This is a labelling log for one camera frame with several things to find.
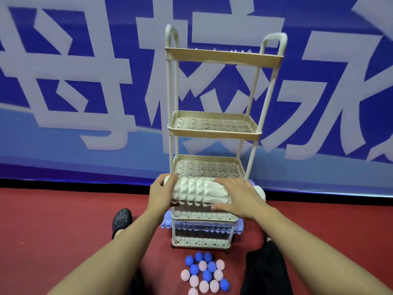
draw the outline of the pant leg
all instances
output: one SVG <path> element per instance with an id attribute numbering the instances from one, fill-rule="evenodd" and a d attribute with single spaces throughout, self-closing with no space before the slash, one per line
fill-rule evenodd
<path id="1" fill-rule="evenodd" d="M 145 295 L 145 281 L 143 279 L 141 270 L 138 268 L 135 277 L 132 279 L 130 286 L 127 289 L 126 295 Z"/>
<path id="2" fill-rule="evenodd" d="M 293 295 L 284 257 L 272 242 L 264 242 L 246 256 L 246 274 L 240 295 Z"/>

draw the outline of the blue wall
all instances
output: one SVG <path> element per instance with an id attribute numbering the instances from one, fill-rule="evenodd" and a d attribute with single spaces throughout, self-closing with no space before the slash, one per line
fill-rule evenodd
<path id="1" fill-rule="evenodd" d="M 168 172 L 172 24 L 182 47 L 198 49 L 259 52 L 265 34 L 288 35 L 252 180 L 392 195 L 391 16 L 392 0 L 0 0 L 0 177 L 149 184 Z M 244 111 L 253 69 L 180 69 L 181 109 Z M 184 154 L 235 149 L 180 139 Z M 250 144 L 243 152 L 246 165 Z"/>

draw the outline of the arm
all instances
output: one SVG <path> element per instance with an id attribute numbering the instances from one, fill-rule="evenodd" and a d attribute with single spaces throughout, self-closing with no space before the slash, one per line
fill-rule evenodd
<path id="1" fill-rule="evenodd" d="M 160 175 L 150 187 L 146 211 L 118 237 L 58 283 L 49 295 L 124 294 L 172 200 L 177 174 L 165 186 Z"/>
<path id="2" fill-rule="evenodd" d="M 266 204 L 248 180 L 218 178 L 215 181 L 228 190 L 232 204 L 215 204 L 212 209 L 258 222 L 312 294 L 393 294 L 359 265 Z"/>

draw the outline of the hand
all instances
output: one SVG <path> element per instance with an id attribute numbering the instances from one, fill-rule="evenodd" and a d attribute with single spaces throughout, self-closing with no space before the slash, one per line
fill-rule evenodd
<path id="1" fill-rule="evenodd" d="M 232 204 L 214 204 L 211 206 L 212 210 L 227 211 L 240 218 L 255 218 L 261 207 L 269 207 L 247 179 L 216 178 L 214 182 L 226 188 Z"/>
<path id="2" fill-rule="evenodd" d="M 171 175 L 164 185 L 164 179 Z M 150 185 L 149 202 L 146 211 L 162 219 L 172 203 L 172 190 L 179 179 L 177 173 L 161 174 L 152 185 Z"/>

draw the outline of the person's left hand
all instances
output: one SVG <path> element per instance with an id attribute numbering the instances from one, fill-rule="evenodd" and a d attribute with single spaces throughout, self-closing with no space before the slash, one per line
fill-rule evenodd
<path id="1" fill-rule="evenodd" d="M 164 185 L 164 179 L 171 175 Z M 152 185 L 150 185 L 149 202 L 147 204 L 147 211 L 150 211 L 154 216 L 162 219 L 164 214 L 168 211 L 172 203 L 172 190 L 179 179 L 177 173 L 161 174 Z"/>

